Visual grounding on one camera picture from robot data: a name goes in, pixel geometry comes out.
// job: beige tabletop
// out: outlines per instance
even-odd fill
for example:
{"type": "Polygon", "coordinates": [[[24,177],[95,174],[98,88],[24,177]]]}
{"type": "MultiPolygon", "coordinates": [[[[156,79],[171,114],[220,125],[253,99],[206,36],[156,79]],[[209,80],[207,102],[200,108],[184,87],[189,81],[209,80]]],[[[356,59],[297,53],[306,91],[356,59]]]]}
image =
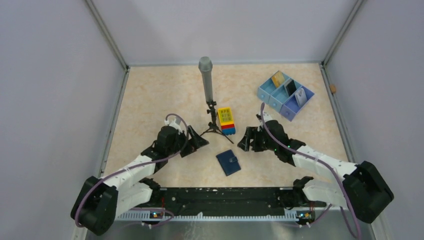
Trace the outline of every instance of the beige tabletop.
{"type": "MultiPolygon", "coordinates": [[[[265,111],[283,125],[289,138],[347,161],[318,64],[215,64],[213,98],[217,108],[230,107],[232,110],[236,133],[229,138],[235,144],[224,136],[207,133],[203,137],[209,145],[184,158],[172,158],[151,177],[162,187],[290,187],[295,179],[316,177],[308,170],[279,161],[271,151],[244,152],[237,147],[246,127],[259,125],[255,116],[262,103],[256,96],[258,87],[278,70],[315,95],[292,122],[270,107],[265,107],[265,111]],[[237,156],[241,170],[225,176],[216,155],[229,149],[237,156]]],[[[211,120],[207,108],[197,65],[132,67],[105,173],[125,166],[149,147],[168,113],[180,115],[201,134],[211,120]]]]}

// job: divided organizer tray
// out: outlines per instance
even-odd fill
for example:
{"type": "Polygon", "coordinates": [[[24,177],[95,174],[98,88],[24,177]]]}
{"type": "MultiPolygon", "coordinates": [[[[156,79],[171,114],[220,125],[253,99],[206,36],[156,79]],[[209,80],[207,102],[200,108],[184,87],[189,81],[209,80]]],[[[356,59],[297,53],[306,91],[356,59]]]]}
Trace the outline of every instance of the divided organizer tray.
{"type": "Polygon", "coordinates": [[[257,97],[291,122],[309,102],[314,93],[286,74],[283,73],[282,75],[284,76],[285,81],[279,87],[274,85],[273,80],[270,77],[257,88],[257,97]],[[305,91],[307,101],[303,106],[298,106],[294,93],[290,96],[287,94],[284,84],[290,80],[294,81],[296,92],[300,88],[305,91]]]}

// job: black tripod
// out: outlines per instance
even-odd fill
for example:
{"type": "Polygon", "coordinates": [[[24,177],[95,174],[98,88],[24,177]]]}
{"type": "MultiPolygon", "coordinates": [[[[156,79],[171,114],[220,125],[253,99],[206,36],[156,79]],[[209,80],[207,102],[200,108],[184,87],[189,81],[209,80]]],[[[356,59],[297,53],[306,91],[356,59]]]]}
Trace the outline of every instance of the black tripod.
{"type": "Polygon", "coordinates": [[[226,139],[228,139],[228,141],[230,141],[232,144],[234,144],[233,141],[231,141],[231,139],[229,139],[218,127],[217,125],[217,111],[215,110],[215,106],[217,105],[216,101],[208,101],[206,102],[207,106],[209,107],[208,110],[206,110],[207,114],[210,114],[210,116],[212,117],[212,121],[209,122],[208,126],[209,128],[204,131],[202,134],[200,134],[200,136],[202,136],[203,134],[206,133],[216,133],[216,134],[221,134],[222,136],[226,137],[226,139]]]}

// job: gray pole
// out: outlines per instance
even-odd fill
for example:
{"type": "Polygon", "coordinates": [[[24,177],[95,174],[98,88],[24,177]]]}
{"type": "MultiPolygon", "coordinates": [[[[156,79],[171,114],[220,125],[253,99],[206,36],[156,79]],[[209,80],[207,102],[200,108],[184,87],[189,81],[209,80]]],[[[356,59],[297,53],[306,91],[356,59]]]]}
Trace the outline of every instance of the gray pole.
{"type": "Polygon", "coordinates": [[[213,102],[214,95],[212,89],[212,61],[208,56],[200,58],[199,70],[203,80],[204,97],[206,98],[206,103],[213,102]]]}

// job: gray wall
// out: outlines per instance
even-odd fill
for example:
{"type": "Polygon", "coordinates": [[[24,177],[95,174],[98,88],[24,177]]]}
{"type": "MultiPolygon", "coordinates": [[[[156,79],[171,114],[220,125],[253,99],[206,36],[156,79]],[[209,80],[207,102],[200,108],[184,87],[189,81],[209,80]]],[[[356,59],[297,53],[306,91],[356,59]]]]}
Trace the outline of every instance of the gray wall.
{"type": "Polygon", "coordinates": [[[84,1],[1,1],[0,239],[71,237],[123,76],[84,1]]]}
{"type": "Polygon", "coordinates": [[[321,61],[355,0],[94,0],[130,65],[321,61]]]}
{"type": "Polygon", "coordinates": [[[396,239],[423,239],[424,1],[368,1],[328,71],[358,160],[394,192],[396,239]]]}

